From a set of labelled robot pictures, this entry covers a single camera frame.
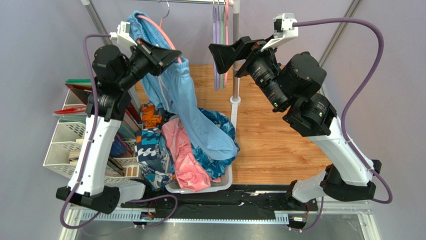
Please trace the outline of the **light blue shorts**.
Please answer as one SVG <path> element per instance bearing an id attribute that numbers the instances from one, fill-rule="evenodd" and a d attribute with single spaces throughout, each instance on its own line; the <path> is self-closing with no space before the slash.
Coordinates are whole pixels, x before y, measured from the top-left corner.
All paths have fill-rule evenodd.
<path id="1" fill-rule="evenodd" d="M 198 108 L 189 61 L 182 56 L 159 77 L 148 73 L 140 82 L 155 106 L 163 107 L 180 118 L 191 144 L 209 153 L 207 135 L 216 127 L 208 123 Z"/>

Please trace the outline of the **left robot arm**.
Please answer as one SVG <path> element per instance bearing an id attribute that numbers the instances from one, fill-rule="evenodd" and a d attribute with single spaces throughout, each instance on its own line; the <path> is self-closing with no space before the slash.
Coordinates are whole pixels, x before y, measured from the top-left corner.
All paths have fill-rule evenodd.
<path id="1" fill-rule="evenodd" d="M 86 105 L 85 137 L 77 166 L 56 198 L 103 214 L 139 200 L 145 192 L 142 180 L 105 183 L 113 142 L 131 103 L 129 89 L 146 75 L 159 76 L 178 60 L 181 51 L 155 46 L 138 38 L 127 57 L 116 45 L 105 45 L 89 62 L 95 74 Z"/>

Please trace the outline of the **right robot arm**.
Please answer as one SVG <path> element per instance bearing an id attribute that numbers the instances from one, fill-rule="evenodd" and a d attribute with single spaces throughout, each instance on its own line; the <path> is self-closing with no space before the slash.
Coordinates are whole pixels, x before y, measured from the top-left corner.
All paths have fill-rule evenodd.
<path id="1" fill-rule="evenodd" d="M 336 109 L 319 93 L 326 71 L 307 51 L 281 65 L 276 50 L 266 44 L 263 39 L 245 36 L 231 45 L 212 43 L 208 48 L 220 74 L 243 61 L 235 76 L 250 76 L 272 104 L 273 112 L 283 113 L 283 120 L 331 161 L 319 174 L 292 181 L 286 200 L 307 203 L 324 196 L 341 202 L 372 200 L 376 192 L 372 171 L 381 167 L 381 162 L 360 159 L 344 139 Z"/>

